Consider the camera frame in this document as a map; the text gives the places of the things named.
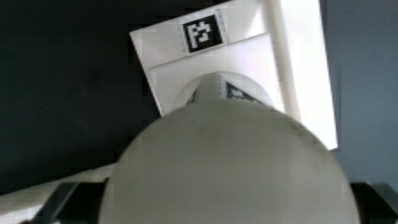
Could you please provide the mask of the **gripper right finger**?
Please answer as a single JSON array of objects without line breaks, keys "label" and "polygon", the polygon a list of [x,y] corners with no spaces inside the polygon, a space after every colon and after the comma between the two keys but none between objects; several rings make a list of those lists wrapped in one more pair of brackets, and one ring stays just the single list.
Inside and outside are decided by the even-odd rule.
[{"label": "gripper right finger", "polygon": [[349,184],[360,224],[398,224],[398,192],[385,183]]}]

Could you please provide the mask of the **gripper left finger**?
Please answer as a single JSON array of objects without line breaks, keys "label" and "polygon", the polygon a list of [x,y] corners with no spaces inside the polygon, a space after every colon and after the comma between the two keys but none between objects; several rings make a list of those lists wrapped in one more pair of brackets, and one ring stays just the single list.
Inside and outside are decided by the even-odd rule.
[{"label": "gripper left finger", "polygon": [[28,223],[99,224],[106,182],[60,183]]}]

